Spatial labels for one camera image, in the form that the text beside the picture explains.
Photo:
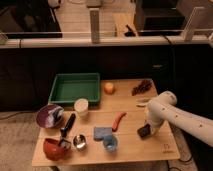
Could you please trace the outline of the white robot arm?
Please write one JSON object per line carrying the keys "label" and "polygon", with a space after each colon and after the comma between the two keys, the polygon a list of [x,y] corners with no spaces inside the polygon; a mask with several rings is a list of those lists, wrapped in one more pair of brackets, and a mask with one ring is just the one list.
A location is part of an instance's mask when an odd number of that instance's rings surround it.
{"label": "white robot arm", "polygon": [[176,104],[177,98],[171,91],[154,97],[147,104],[147,123],[152,128],[160,128],[168,121],[213,147],[213,120],[181,110]]}

